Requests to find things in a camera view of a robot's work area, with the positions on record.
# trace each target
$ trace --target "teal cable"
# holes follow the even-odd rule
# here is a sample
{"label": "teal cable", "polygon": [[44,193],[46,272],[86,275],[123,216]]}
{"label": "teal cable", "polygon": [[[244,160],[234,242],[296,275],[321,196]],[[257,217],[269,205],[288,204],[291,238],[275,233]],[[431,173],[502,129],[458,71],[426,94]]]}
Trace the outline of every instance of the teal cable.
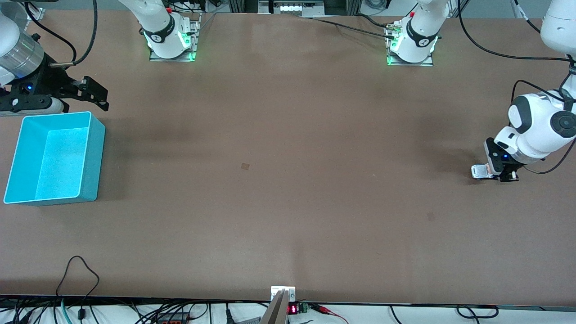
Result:
{"label": "teal cable", "polygon": [[60,308],[62,308],[62,313],[64,314],[66,322],[68,324],[72,324],[72,321],[70,320],[70,318],[68,317],[68,313],[66,312],[66,307],[64,306],[64,298],[62,298],[62,301],[60,302]]}

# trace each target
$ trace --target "table surface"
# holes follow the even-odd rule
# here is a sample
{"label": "table surface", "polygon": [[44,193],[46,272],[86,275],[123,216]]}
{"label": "table surface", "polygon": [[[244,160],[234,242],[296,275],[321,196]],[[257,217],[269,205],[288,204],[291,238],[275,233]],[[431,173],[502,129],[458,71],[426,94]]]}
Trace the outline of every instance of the table surface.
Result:
{"label": "table surface", "polygon": [[[90,11],[44,23],[84,51]],[[523,20],[467,24],[493,50],[558,55]],[[98,200],[0,205],[2,293],[53,293],[78,254],[97,295],[266,300],[285,284],[310,300],[576,305],[574,158],[518,183],[469,174],[513,82],[556,87],[566,63],[486,54],[457,20],[432,68],[387,66],[382,39],[290,16],[220,14],[194,63],[147,62],[137,31],[102,11],[69,69],[109,89],[109,112],[70,101],[107,128]],[[0,119],[0,187],[20,120]],[[93,284],[74,262],[62,293]]]}

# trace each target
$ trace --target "black round joint cap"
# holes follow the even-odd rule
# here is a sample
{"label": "black round joint cap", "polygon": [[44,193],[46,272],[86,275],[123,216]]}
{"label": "black round joint cap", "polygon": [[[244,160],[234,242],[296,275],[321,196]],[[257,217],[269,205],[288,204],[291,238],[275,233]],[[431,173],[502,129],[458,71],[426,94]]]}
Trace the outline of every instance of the black round joint cap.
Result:
{"label": "black round joint cap", "polygon": [[558,111],[552,115],[550,125],[556,134],[570,138],[576,136],[576,116],[570,111]]}

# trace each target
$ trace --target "silver metal cylinder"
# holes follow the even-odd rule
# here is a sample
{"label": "silver metal cylinder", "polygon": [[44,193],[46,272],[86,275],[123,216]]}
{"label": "silver metal cylinder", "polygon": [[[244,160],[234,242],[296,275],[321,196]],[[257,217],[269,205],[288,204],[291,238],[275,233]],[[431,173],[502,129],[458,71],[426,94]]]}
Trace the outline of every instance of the silver metal cylinder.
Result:
{"label": "silver metal cylinder", "polygon": [[34,72],[43,59],[42,46],[20,29],[18,42],[6,55],[0,57],[0,66],[14,74],[16,78],[23,78]]}

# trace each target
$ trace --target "blue plastic bin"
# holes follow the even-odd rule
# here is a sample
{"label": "blue plastic bin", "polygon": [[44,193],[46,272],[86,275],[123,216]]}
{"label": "blue plastic bin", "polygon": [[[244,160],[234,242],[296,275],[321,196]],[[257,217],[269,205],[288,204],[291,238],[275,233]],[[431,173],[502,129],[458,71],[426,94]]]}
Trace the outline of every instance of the blue plastic bin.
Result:
{"label": "blue plastic bin", "polygon": [[96,200],[105,131],[89,111],[24,117],[4,203]]}

